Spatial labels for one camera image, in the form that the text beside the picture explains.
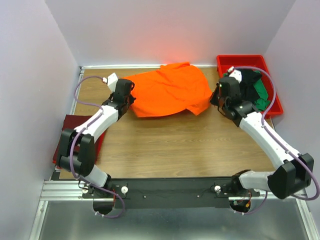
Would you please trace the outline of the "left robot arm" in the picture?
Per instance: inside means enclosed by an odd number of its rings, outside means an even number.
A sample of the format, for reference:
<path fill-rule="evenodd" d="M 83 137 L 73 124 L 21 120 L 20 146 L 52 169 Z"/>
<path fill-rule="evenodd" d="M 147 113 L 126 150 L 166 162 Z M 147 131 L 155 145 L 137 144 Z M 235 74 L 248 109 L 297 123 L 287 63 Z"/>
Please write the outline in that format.
<path fill-rule="evenodd" d="M 96 164 L 96 142 L 100 136 L 115 124 L 136 100 L 131 92 L 135 84 L 115 74 L 108 77 L 97 76 L 110 89 L 106 101 L 97 107 L 99 110 L 86 122 L 61 132 L 56 166 L 71 172 L 72 175 L 98 189 L 110 191 L 112 178 Z"/>

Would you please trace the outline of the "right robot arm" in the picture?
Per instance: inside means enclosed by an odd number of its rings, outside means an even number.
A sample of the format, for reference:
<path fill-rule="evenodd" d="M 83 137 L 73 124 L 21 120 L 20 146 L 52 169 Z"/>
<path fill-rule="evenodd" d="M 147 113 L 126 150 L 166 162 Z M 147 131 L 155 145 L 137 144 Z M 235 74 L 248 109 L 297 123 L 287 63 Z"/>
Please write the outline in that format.
<path fill-rule="evenodd" d="M 270 127 L 250 101 L 242 100 L 237 79 L 230 76 L 220 78 L 210 103 L 246 132 L 265 152 L 275 168 L 274 171 L 260 172 L 243 170 L 233 175 L 231 187 L 235 193 L 257 189 L 271 192 L 283 200 L 311 184 L 313 157 L 308 153 L 301 154 L 291 147 Z"/>

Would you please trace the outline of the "orange t shirt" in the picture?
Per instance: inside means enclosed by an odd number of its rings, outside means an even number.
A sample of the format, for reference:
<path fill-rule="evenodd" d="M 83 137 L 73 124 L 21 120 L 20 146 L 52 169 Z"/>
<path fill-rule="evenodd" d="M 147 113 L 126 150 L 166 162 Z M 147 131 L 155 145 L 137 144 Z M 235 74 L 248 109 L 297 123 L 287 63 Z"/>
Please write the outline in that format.
<path fill-rule="evenodd" d="M 189 62 L 126 77 L 135 86 L 131 108 L 139 118 L 165 117 L 188 110 L 199 115 L 210 106 L 212 91 L 203 72 Z"/>

